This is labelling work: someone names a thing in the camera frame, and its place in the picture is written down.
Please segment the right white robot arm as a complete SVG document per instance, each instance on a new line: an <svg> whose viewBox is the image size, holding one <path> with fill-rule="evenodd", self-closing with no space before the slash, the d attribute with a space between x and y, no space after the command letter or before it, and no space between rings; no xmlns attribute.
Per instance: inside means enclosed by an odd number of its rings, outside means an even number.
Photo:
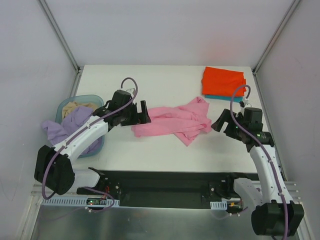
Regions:
<svg viewBox="0 0 320 240"><path fill-rule="evenodd" d="M248 178L237 178L225 184L225 192L230 197L239 195L243 199L251 212L251 225L256 235L285 240L295 235L305 211L301 204L294 202L281 176L274 140L263 130L263 111L243 102L240 105L239 113L224 109L211 127L246 146L258 174L260 189Z"/></svg>

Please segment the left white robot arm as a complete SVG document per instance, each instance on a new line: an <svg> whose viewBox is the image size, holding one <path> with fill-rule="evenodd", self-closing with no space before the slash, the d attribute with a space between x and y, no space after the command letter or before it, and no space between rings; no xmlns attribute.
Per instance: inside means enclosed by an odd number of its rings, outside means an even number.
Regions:
<svg viewBox="0 0 320 240"><path fill-rule="evenodd" d="M54 194L64 195L71 188L83 189L96 195L107 194L107 178L99 170L89 167L75 169L75 160L96 140L117 126L148 124L151 118L145 100L138 111L135 95L124 90L114 92L112 99L98 109L67 139L49 147L42 146L37 154L34 178L41 183L44 199L48 200L46 189Z"/></svg>

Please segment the pink t shirt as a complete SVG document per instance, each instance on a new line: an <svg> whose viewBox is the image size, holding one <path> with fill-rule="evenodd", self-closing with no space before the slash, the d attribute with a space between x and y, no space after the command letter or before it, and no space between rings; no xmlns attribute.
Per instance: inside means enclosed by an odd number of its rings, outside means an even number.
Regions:
<svg viewBox="0 0 320 240"><path fill-rule="evenodd" d="M132 126L131 130L137 138L173 134L189 146L199 134L211 132L209 106L202 97L196 97L185 105L154 107L148 110L151 122Z"/></svg>

